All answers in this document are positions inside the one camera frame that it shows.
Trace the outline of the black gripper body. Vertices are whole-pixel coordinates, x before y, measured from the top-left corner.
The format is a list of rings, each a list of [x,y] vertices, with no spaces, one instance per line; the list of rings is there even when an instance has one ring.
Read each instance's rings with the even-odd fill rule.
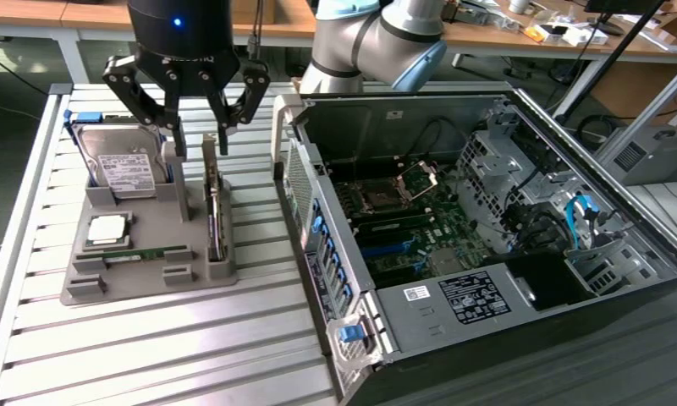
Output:
[[[136,65],[181,96],[221,91],[239,72],[233,51],[232,3],[204,0],[128,2],[136,35]]]

